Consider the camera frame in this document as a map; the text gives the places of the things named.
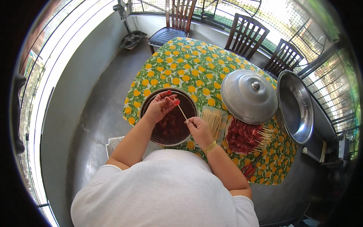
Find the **red scissors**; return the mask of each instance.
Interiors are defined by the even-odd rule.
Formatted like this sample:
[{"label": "red scissors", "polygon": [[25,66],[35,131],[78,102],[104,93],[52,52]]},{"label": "red scissors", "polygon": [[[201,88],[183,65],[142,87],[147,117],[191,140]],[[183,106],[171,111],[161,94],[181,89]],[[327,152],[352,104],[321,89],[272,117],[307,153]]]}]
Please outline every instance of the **red scissors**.
[{"label": "red scissors", "polygon": [[262,157],[263,156],[260,154],[253,163],[250,163],[241,169],[241,172],[243,173],[243,175],[246,177],[247,180],[251,179],[251,177],[253,176],[256,170],[256,164],[261,160]]}]

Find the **plate of meat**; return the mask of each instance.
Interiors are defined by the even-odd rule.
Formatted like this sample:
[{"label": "plate of meat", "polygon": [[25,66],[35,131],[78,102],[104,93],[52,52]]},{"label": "plate of meat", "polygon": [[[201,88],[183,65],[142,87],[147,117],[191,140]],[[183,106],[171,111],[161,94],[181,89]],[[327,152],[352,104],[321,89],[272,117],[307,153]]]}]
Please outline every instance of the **plate of meat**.
[{"label": "plate of meat", "polygon": [[237,154],[248,154],[261,144],[261,125],[250,125],[232,117],[226,127],[226,140],[229,149]]},{"label": "plate of meat", "polygon": [[[140,118],[142,118],[150,102],[157,94],[164,91],[169,91],[170,95],[176,94],[176,100],[170,101],[175,102],[175,105],[179,104],[187,118],[198,116],[198,110],[194,100],[185,91],[178,88],[162,88],[152,92],[145,99],[140,109]],[[178,107],[175,107],[155,125],[150,140],[165,147],[176,146],[185,142],[191,137],[191,134],[184,121],[185,118],[182,112]]]}]

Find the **skewer bundle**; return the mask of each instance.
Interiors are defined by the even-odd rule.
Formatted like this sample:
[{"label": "skewer bundle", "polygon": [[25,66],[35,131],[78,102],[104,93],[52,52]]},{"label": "skewer bundle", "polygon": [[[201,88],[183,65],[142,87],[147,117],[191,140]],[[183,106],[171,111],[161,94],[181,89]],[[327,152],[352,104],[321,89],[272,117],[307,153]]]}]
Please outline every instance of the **skewer bundle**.
[{"label": "skewer bundle", "polygon": [[273,130],[269,129],[268,126],[264,124],[262,129],[257,131],[257,133],[262,136],[261,141],[255,140],[259,143],[259,145],[249,152],[249,154],[259,155],[264,149],[266,149],[267,145],[272,142],[272,132]]},{"label": "skewer bundle", "polygon": [[214,111],[213,113],[210,110],[204,110],[202,119],[208,122],[209,126],[212,130],[212,135],[215,140],[217,140],[219,135],[219,127],[222,122],[222,116],[219,111]]}]

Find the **table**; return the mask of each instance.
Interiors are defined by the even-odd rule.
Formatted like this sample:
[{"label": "table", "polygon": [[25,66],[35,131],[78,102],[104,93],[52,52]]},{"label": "table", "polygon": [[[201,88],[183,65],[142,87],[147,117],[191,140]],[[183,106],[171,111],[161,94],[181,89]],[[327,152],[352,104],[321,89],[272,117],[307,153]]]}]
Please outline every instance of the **table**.
[{"label": "table", "polygon": [[[234,53],[199,40],[174,38],[147,60],[132,82],[123,109],[124,119],[135,125],[145,98],[151,92],[166,87],[179,88],[190,94],[199,114],[205,105],[227,111],[221,100],[221,83],[226,74],[238,69],[263,75],[276,89],[276,80]],[[297,145],[280,130],[275,116],[266,124],[273,130],[273,141],[263,150],[263,158],[256,164],[256,172],[250,182],[277,185],[282,183],[289,172]],[[222,146],[240,169],[256,159],[253,154],[239,155],[231,152],[226,140]],[[201,149],[195,147],[192,137],[183,144],[170,148],[191,151],[207,161]]]}]

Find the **chair backrest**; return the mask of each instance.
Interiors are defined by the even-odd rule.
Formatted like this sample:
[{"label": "chair backrest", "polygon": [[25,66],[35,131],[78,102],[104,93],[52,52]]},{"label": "chair backrest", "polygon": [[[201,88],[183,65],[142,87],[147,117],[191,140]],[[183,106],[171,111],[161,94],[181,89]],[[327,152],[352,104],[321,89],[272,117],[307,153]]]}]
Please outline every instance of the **chair backrest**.
[{"label": "chair backrest", "polygon": [[170,14],[171,26],[189,32],[190,23],[195,8],[196,0],[172,0],[172,7],[170,12],[170,1],[166,0],[166,26],[170,27]]},{"label": "chair backrest", "polygon": [[263,26],[257,20],[236,13],[234,16],[231,32],[229,33],[226,49],[232,50],[248,59],[251,59],[252,55],[259,48],[262,41],[266,38],[269,32],[270,30],[265,28],[265,26]]},{"label": "chair backrest", "polygon": [[265,65],[265,69],[278,76],[285,69],[292,71],[302,59],[301,53],[293,44],[280,39],[271,59]]}]

